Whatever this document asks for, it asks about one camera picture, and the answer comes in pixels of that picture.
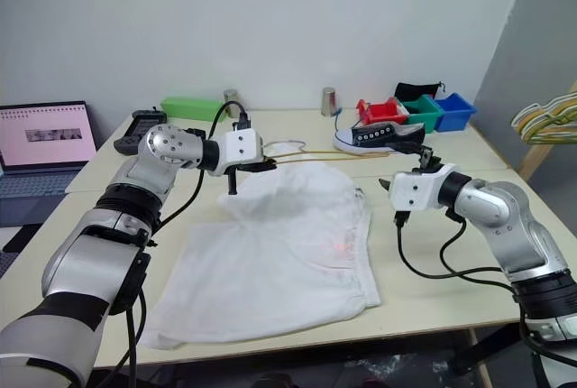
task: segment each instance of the black and white sneaker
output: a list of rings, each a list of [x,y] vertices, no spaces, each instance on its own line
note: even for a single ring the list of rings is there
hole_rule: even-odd
[[[363,154],[390,152],[393,143],[422,144],[425,125],[399,125],[396,122],[378,122],[358,128],[339,129],[334,133],[333,145],[343,152]]]

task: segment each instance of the laptop keyboard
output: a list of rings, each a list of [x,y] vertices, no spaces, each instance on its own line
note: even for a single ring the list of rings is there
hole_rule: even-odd
[[[0,179],[0,199],[64,194],[76,173],[42,176],[4,176]]]

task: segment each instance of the laptop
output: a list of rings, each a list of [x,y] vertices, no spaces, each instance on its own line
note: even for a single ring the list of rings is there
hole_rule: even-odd
[[[0,226],[43,223],[95,154],[84,101],[0,106]]]

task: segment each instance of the laptop screen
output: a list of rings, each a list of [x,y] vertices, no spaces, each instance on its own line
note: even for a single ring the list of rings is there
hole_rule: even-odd
[[[83,101],[0,106],[6,170],[81,166],[96,154]]]

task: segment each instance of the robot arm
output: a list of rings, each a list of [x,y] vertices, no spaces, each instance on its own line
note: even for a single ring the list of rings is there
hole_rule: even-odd
[[[577,357],[572,345],[577,338],[577,284],[553,237],[531,214],[525,191],[510,182],[472,179],[453,164],[427,158],[420,168],[381,184],[397,211],[451,208],[471,221],[510,281],[535,341],[559,356]],[[577,381],[577,368],[544,356],[541,361],[550,386]]]
[[[44,301],[0,332],[1,386],[86,385],[106,317],[130,308],[141,290],[150,261],[145,249],[154,245],[178,170],[228,174],[230,183],[236,168],[274,168],[263,161],[261,138],[250,127],[211,140],[201,133],[163,124],[145,135],[138,155],[46,265]]]

